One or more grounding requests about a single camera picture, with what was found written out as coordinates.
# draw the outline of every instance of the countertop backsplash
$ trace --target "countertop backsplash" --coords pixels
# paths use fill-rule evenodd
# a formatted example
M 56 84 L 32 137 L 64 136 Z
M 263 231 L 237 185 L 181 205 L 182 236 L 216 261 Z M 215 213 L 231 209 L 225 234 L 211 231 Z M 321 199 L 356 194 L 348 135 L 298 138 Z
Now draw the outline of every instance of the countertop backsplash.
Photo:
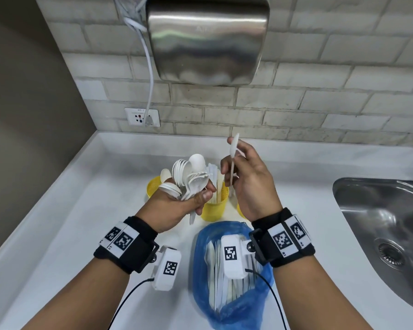
M 153 128 L 127 123 L 148 68 L 113 0 L 37 0 L 100 131 L 413 146 L 413 0 L 269 1 L 253 82 L 157 80 Z

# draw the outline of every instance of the electrical outlet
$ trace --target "electrical outlet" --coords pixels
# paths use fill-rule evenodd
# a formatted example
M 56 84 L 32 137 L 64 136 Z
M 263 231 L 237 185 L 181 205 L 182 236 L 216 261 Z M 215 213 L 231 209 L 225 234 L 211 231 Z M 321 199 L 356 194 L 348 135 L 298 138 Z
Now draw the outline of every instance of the electrical outlet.
M 132 126 L 143 126 L 145 109 L 125 108 L 128 124 Z M 148 110 L 147 127 L 160 127 L 159 111 L 156 109 Z

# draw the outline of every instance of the black wrist strap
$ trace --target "black wrist strap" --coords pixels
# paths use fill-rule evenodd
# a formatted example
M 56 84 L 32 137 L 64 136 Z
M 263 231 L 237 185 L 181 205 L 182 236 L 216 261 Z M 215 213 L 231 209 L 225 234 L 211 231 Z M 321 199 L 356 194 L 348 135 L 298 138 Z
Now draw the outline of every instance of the black wrist strap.
M 140 273 L 159 249 L 154 242 L 157 235 L 143 220 L 130 216 L 107 233 L 93 255 L 112 261 L 128 274 Z
M 249 236 L 256 259 L 263 265 L 270 263 L 272 267 L 279 267 L 315 254 L 303 224 L 287 208 L 256 220 L 252 225 L 254 230 Z

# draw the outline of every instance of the power cord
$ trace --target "power cord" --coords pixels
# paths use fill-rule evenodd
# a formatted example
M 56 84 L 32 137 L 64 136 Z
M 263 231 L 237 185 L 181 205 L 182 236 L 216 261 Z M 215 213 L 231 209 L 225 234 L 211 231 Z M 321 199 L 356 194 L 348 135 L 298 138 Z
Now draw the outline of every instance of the power cord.
M 148 94 L 147 107 L 145 108 L 145 113 L 144 113 L 144 123 L 143 123 L 144 127 L 147 126 L 148 111 L 149 111 L 150 105 L 151 105 L 151 98 L 153 96 L 153 84 L 154 84 L 153 67 L 152 67 L 152 64 L 151 64 L 150 52 L 148 51 L 148 47 L 147 47 L 147 44 L 145 43 L 145 38 L 144 38 L 144 35 L 143 35 L 143 32 L 144 33 L 147 32 L 147 28 L 143 23 L 141 23 L 139 21 L 139 19 L 140 19 L 139 11 L 142 9 L 142 7 L 144 7 L 146 2 L 147 2 L 147 0 L 141 0 L 138 3 L 138 5 L 135 7 L 134 15 L 135 15 L 136 18 L 138 18 L 138 20 L 135 21 L 135 20 L 133 20 L 132 18 L 129 17 L 130 14 L 129 14 L 128 10 L 122 5 L 122 3 L 119 0 L 115 0 L 115 3 L 117 5 L 119 11 L 122 13 L 124 23 L 127 25 L 127 27 L 129 27 L 130 29 L 132 29 L 133 31 L 135 31 L 138 34 L 139 39 L 142 43 L 142 47 L 143 47 L 144 52 L 145 52 L 145 57 L 147 58 L 148 71 L 150 72 L 150 89 L 149 89 L 149 94 Z
M 137 284 L 137 285 L 135 286 L 135 288 L 133 288 L 133 289 L 130 291 L 129 294 L 127 294 L 126 298 L 122 301 L 121 305 L 120 305 L 120 306 L 118 307 L 118 309 L 116 310 L 116 313 L 115 313 L 115 315 L 113 316 L 112 321 L 110 322 L 110 325 L 109 325 L 109 327 L 107 328 L 107 330 L 109 330 L 110 327 L 112 326 L 113 321 L 115 321 L 116 315 L 118 315 L 118 313 L 119 313 L 122 305 L 124 305 L 124 303 L 126 302 L 126 300 L 128 299 L 128 297 L 135 291 L 136 288 L 138 288 L 139 286 L 141 286 L 143 283 L 146 283 L 146 282 L 149 282 L 149 281 L 154 281 L 154 278 L 145 279 L 144 281 L 141 281 L 139 284 Z
M 280 311 L 281 320 L 283 321 L 283 326 L 285 327 L 285 330 L 286 330 L 287 328 L 286 328 L 285 318 L 283 317 L 283 313 L 281 311 L 280 304 L 278 303 L 277 297 L 275 296 L 274 290 L 272 289 L 271 285 L 268 283 L 268 281 L 260 273 L 255 272 L 255 271 L 250 270 L 250 269 L 245 269 L 245 271 L 250 272 L 250 273 L 254 273 L 255 275 L 258 275 L 268 285 L 269 289 L 271 290 L 272 295 L 274 295 L 275 302 L 277 303 L 278 310 Z

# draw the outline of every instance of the yellow cup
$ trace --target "yellow cup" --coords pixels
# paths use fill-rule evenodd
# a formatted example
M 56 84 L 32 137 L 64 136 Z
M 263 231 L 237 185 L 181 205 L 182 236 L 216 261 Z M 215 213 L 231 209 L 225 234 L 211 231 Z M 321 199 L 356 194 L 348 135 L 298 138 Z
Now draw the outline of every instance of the yellow cup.
M 156 192 L 160 184 L 161 184 L 160 176 L 154 177 L 150 182 L 148 182 L 147 195 L 149 198 Z
M 206 203 L 204 205 L 204 210 L 202 211 L 202 219 L 209 222 L 215 222 L 223 216 L 225 211 L 226 202 L 228 201 L 229 189 L 223 183 L 222 193 L 220 195 L 220 203 L 210 204 Z
M 238 203 L 237 203 L 237 212 L 240 214 L 240 216 L 242 218 L 246 219 L 245 216 L 243 215 L 242 211 L 240 210 L 240 205 Z

